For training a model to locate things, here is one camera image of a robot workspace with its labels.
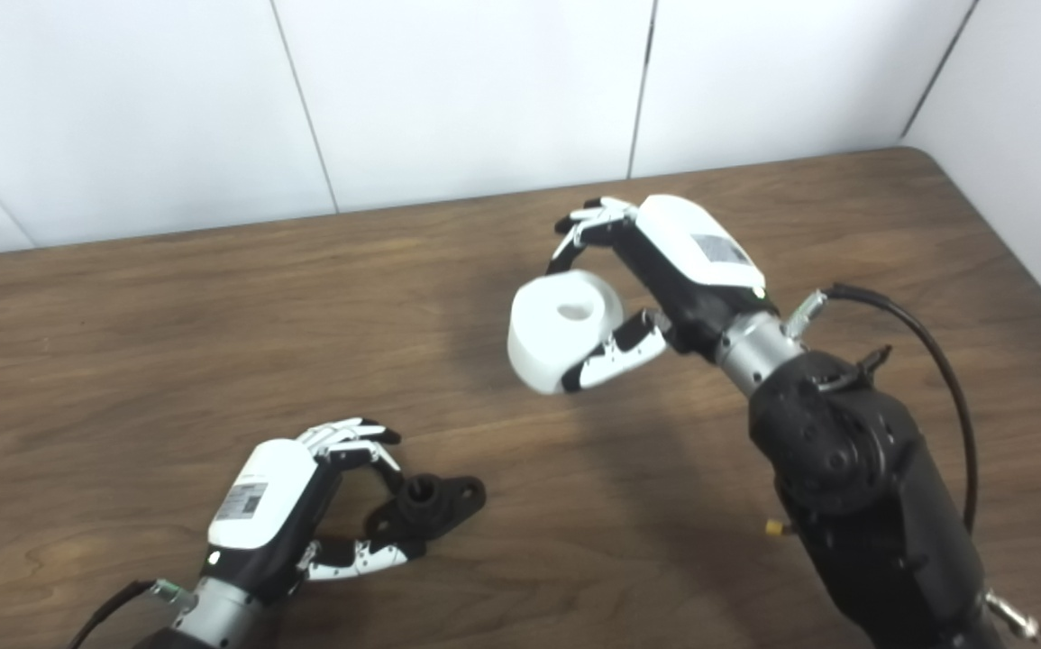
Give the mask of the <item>black and white left hand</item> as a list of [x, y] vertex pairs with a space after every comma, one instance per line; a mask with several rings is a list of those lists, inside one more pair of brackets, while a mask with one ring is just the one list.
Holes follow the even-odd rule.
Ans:
[[344, 473], [371, 467], [389, 493], [406, 483], [388, 446], [401, 438], [364, 416], [257, 444], [208, 526], [200, 579], [276, 604], [307, 580], [349, 580], [425, 557], [425, 541], [319, 539]]

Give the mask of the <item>black and white right hand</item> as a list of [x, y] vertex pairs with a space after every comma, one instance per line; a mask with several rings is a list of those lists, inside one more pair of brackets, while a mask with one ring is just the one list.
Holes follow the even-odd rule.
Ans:
[[560, 219], [545, 274], [564, 274], [586, 248], [614, 251], [656, 307], [628, 317], [574, 361], [565, 393], [602, 385], [660, 357], [697, 354], [752, 395], [799, 345], [785, 335], [766, 279], [717, 219], [689, 200], [651, 196], [640, 205], [590, 200]]

